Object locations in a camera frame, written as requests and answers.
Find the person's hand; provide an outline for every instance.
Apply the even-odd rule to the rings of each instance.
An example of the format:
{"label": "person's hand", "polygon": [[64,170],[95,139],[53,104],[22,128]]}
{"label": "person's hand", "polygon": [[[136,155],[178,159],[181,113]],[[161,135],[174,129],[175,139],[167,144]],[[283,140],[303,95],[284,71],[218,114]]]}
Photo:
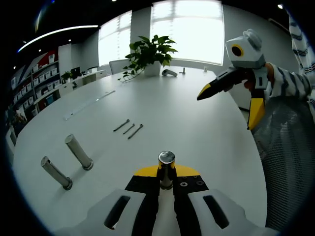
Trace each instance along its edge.
{"label": "person's hand", "polygon": [[[265,63],[265,67],[268,70],[267,78],[271,82],[271,87],[273,87],[275,83],[274,68],[270,63]],[[247,80],[244,83],[244,87],[247,88],[251,92],[255,88],[255,82]]]}

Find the white table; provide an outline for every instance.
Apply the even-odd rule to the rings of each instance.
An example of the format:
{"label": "white table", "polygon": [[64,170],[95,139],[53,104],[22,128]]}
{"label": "white table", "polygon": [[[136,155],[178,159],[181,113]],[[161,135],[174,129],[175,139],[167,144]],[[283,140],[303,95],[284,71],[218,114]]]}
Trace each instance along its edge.
{"label": "white table", "polygon": [[[180,67],[172,70],[182,71]],[[31,208],[48,229],[72,227],[115,188],[124,189],[132,174],[157,165],[158,154],[170,150],[176,163],[201,173],[209,189],[225,193],[259,226],[265,225],[267,195],[263,168],[246,121],[229,93],[197,101],[215,78],[213,72],[186,69],[186,75],[144,78],[121,84],[121,74],[105,77],[58,99],[20,133],[13,170]],[[115,93],[63,119],[87,100]],[[113,129],[130,119],[144,127],[130,140]],[[64,144],[74,134],[94,167],[86,172]],[[65,191],[40,166],[43,156],[73,180]],[[160,192],[153,235],[179,235],[172,190]]]}

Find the mesh chair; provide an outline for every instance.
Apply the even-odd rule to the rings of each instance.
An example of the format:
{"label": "mesh chair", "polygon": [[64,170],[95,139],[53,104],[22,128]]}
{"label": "mesh chair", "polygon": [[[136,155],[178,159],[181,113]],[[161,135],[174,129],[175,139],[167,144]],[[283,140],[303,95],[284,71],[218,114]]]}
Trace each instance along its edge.
{"label": "mesh chair", "polygon": [[120,73],[125,66],[129,66],[129,65],[130,65],[130,62],[128,59],[114,60],[114,61],[109,62],[109,66],[113,75]]}
{"label": "mesh chair", "polygon": [[309,105],[294,97],[270,99],[252,134],[266,179],[266,227],[281,231],[315,178],[315,124]]}

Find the window blind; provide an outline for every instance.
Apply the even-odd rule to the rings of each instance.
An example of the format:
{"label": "window blind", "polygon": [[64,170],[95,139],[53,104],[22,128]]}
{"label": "window blind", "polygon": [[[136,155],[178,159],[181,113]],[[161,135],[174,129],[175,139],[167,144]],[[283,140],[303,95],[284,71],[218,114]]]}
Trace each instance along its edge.
{"label": "window blind", "polygon": [[169,35],[177,44],[176,59],[222,65],[224,22],[222,4],[216,0],[167,0],[151,11],[150,38]]}
{"label": "window blind", "polygon": [[131,11],[126,12],[101,26],[98,32],[99,65],[125,59],[130,53]]}

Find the metal cylinder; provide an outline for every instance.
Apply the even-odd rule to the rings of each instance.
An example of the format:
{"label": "metal cylinder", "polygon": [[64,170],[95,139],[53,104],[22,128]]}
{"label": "metal cylinder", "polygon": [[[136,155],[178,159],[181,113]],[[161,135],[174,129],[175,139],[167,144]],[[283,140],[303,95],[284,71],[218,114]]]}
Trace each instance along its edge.
{"label": "metal cylinder", "polygon": [[158,173],[160,176],[160,187],[169,190],[173,187],[172,176],[175,172],[175,155],[171,151],[162,151],[158,155]]}
{"label": "metal cylinder", "polygon": [[75,155],[75,157],[81,163],[84,170],[89,171],[90,169],[92,169],[93,160],[85,154],[73,134],[70,134],[68,137],[66,137],[64,142],[65,144],[67,144],[73,155]]}
{"label": "metal cylinder", "polygon": [[48,159],[47,156],[44,156],[40,162],[42,168],[47,171],[52,178],[54,178],[58,183],[60,183],[65,190],[70,190],[72,187],[72,180],[69,177],[66,177],[63,173],[58,170],[58,168]]}

